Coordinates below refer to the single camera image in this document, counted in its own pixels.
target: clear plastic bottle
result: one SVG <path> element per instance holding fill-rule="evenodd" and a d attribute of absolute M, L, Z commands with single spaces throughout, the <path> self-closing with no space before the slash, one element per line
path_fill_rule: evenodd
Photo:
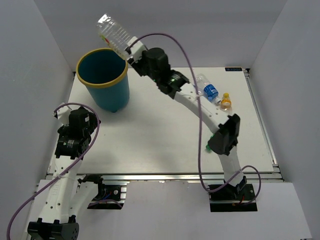
<path fill-rule="evenodd" d="M 223 94 L 222 101 L 221 101 L 221 104 L 220 104 L 220 108 L 223 111 L 228 111 L 228 112 L 232 111 L 232 103 L 231 103 L 231 100 L 230 100 L 229 93 L 226 92 L 226 93 Z"/>
<path fill-rule="evenodd" d="M 107 14 L 104 14 L 99 19 L 96 26 L 99 35 L 109 47 L 124 60 L 128 59 L 129 54 L 126 52 L 126 48 L 133 37 Z"/>
<path fill-rule="evenodd" d="M 219 97 L 218 90 L 208 81 L 205 75 L 199 74 L 196 76 L 196 83 L 199 91 L 204 93 L 204 96 L 215 104 L 220 104 L 221 98 Z"/>

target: black sticker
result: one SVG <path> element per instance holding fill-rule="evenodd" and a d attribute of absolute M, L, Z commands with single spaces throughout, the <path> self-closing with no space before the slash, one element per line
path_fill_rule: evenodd
<path fill-rule="evenodd" d="M 226 72 L 242 72 L 241 67 L 225 67 Z"/>

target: blue bottle label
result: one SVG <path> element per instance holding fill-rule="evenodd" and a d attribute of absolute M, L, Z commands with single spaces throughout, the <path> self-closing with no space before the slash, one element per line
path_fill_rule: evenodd
<path fill-rule="evenodd" d="M 212 84 L 205 86 L 203 91 L 205 92 L 206 97 L 210 102 L 213 101 L 219 95 L 218 90 Z"/>

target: blue bucket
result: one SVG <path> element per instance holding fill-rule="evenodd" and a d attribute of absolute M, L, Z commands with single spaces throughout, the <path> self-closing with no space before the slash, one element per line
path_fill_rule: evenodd
<path fill-rule="evenodd" d="M 111 48 L 86 53 L 76 65 L 76 75 L 100 108 L 115 113 L 128 104 L 128 62 Z"/>

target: gray wall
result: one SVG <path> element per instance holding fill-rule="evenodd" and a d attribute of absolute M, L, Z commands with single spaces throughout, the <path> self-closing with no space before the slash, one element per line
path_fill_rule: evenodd
<path fill-rule="evenodd" d="M 46 175 L 72 72 L 33 0 L 0 1 L 0 236 Z M 12 227 L 20 239 L 28 205 Z"/>
<path fill-rule="evenodd" d="M 86 52 L 106 47 L 95 28 L 108 12 L 136 36 L 165 32 L 186 48 L 195 67 L 251 67 L 287 0 L 35 0 L 74 70 Z M 143 41 L 162 47 L 174 67 L 186 67 L 164 37 Z"/>
<path fill-rule="evenodd" d="M 289 0 L 252 69 L 274 151 L 320 240 L 320 1 Z"/>

